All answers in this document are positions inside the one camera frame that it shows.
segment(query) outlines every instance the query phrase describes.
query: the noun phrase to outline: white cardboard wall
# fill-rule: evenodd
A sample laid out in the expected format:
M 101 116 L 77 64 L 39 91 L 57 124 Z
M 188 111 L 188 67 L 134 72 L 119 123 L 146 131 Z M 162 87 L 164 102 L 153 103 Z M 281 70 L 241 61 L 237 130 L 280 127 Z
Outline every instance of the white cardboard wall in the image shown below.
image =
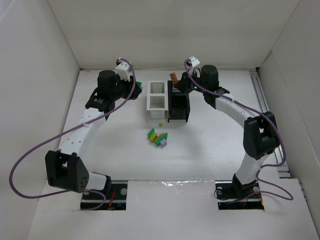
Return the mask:
M 320 232 L 320 2 L 301 0 L 259 75 Z
M 9 172 L 27 150 L 61 132 L 80 69 L 46 0 L 2 3 L 0 239 L 24 240 L 38 201 L 15 195 Z M 39 149 L 18 167 L 14 183 L 24 194 L 41 193 L 47 150 Z
M 48 0 L 80 67 L 260 67 L 299 0 Z

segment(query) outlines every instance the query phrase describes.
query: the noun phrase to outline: white table surface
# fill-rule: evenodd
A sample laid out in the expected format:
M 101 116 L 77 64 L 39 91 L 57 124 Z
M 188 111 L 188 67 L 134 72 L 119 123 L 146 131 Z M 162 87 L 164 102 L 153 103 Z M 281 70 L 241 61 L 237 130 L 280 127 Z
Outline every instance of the white table surface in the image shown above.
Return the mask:
M 84 106 L 97 87 L 100 71 L 81 71 L 64 130 L 78 124 Z M 137 70 L 142 94 L 110 115 L 91 142 L 83 162 L 92 172 L 113 180 L 230 180 L 245 155 L 243 129 L 231 118 L 209 106 L 199 92 L 192 92 L 188 123 L 148 123 L 147 82 L 167 81 L 169 73 L 181 70 Z M 239 101 L 259 109 L 248 71 L 219 71 L 220 85 Z M 167 146 L 156 147 L 147 138 L 155 128 L 168 133 Z M 270 156 L 266 163 L 275 163 Z M 276 169 L 264 169 L 261 176 L 278 177 Z
M 28 240 L 318 239 L 298 181 L 279 179 L 275 168 L 264 170 L 261 177 L 290 191 L 293 201 L 263 194 L 265 210 L 218 210 L 213 179 L 230 180 L 239 168 L 245 154 L 243 130 L 207 105 L 201 94 L 190 94 L 188 123 L 163 122 L 164 127 L 156 128 L 157 133 L 168 132 L 165 148 L 148 142 L 153 125 L 146 122 L 147 81 L 168 79 L 170 72 L 137 71 L 142 96 L 109 117 L 85 155 L 89 171 L 116 180 L 140 180 L 128 182 L 126 210 L 79 211 L 81 195 L 74 192 L 41 198 Z M 65 129 L 78 123 L 98 73 L 80 73 Z M 238 100 L 258 107 L 247 71 L 219 74 L 221 85 Z M 274 163 L 274 156 L 266 162 Z M 264 183 L 260 188 L 284 194 Z M 55 191 L 46 183 L 42 194 Z
M 294 200 L 262 195 L 264 210 L 218 210 L 208 180 L 129 181 L 125 211 L 80 211 L 74 192 L 41 198 L 28 240 L 317 240 L 298 181 L 272 181 Z

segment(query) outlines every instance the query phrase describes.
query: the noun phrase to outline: yellow lego block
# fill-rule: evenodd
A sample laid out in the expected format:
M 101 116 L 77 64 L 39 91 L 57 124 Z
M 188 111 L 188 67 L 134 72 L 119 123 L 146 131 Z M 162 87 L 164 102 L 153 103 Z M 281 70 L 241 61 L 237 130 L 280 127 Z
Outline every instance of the yellow lego block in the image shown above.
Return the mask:
M 153 143 L 157 137 L 158 137 L 158 135 L 155 132 L 152 133 L 150 136 L 150 141 Z

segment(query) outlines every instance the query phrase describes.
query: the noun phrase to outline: white enclosure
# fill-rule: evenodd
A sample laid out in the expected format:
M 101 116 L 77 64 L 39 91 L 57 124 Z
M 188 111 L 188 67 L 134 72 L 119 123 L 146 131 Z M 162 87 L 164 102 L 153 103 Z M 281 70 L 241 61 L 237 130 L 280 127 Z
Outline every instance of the white enclosure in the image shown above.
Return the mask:
M 0 239 L 105 239 L 108 228 L 112 234 L 120 231 L 120 223 L 126 223 L 126 230 L 112 239 L 317 239 L 319 13 L 318 0 L 0 0 Z M 154 117 L 166 119 L 169 73 L 177 72 L 178 78 L 182 73 L 160 68 L 181 68 L 190 56 L 219 67 L 221 85 L 239 100 L 259 110 L 266 101 L 283 136 L 291 175 L 301 181 L 307 202 L 298 181 L 279 179 L 274 168 L 263 177 L 292 191 L 294 201 L 263 195 L 264 212 L 217 211 L 210 195 L 212 181 L 229 180 L 238 169 L 244 155 L 243 130 L 214 111 L 201 94 L 190 94 L 187 124 L 156 129 L 168 132 L 165 148 L 148 142 L 147 133 L 162 121 L 147 123 L 147 111 L 155 108 L 161 112 L 152 113 Z M 131 210 L 118 215 L 73 211 L 80 202 L 75 193 L 39 201 L 17 196 L 8 181 L 15 162 L 30 148 L 79 122 L 97 84 L 98 71 L 90 69 L 114 68 L 118 57 L 140 69 L 142 95 L 122 109 L 135 121 L 129 122 L 124 113 L 112 115 L 85 156 L 91 171 L 134 180 L 128 190 Z M 257 88 L 255 68 L 260 68 L 263 91 Z M 147 95 L 148 81 L 164 84 L 150 85 Z M 14 184 L 21 192 L 34 196 L 56 191 L 46 181 L 44 160 L 58 144 L 43 146 L 17 168 Z M 275 163 L 275 156 L 267 162 Z M 200 178 L 210 180 L 166 185 L 173 184 L 168 180 Z M 262 188 L 277 192 L 267 185 Z M 190 203 L 195 205 L 191 210 Z M 271 230 L 253 226 L 257 219 Z M 228 224 L 235 231 L 223 229 Z M 247 238 L 242 230 L 249 225 Z

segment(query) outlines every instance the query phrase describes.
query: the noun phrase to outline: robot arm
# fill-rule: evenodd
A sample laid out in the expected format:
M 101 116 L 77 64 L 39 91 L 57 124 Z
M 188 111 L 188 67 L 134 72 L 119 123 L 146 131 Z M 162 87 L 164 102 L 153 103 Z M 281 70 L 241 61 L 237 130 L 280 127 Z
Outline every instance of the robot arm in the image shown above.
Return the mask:
M 83 127 L 74 130 L 57 151 L 49 151 L 45 156 L 50 186 L 76 193 L 99 190 L 106 195 L 109 194 L 110 176 L 88 172 L 83 163 L 90 142 L 109 116 L 88 122 L 112 111 L 118 99 L 128 97 L 133 84 L 130 67 L 125 62 L 117 61 L 115 72 L 105 70 L 99 73 L 97 88 L 86 103 L 79 121 Z M 142 92 L 141 84 L 135 84 L 130 100 L 135 100 Z
M 190 71 L 192 68 L 197 67 L 200 62 L 197 58 L 190 57 L 187 64 L 190 67 Z M 276 133 L 267 121 L 264 121 L 256 113 L 233 103 L 234 97 L 230 92 L 219 86 L 218 76 L 218 70 L 213 65 L 204 65 L 201 68 L 200 76 L 196 73 L 192 74 L 192 78 L 201 87 L 211 92 L 228 96 L 232 100 L 203 92 L 193 84 L 186 72 L 182 74 L 180 81 L 172 77 L 171 79 L 174 86 L 181 92 L 190 93 L 191 91 L 197 91 L 202 93 L 207 104 L 227 114 L 243 127 L 245 155 L 239 170 L 233 176 L 231 190 L 229 189 L 235 192 L 238 198 L 243 195 L 243 192 L 255 186 L 258 170 L 269 154 L 273 153 L 280 143 Z M 271 112 L 265 112 L 264 114 L 276 125 L 275 116 Z

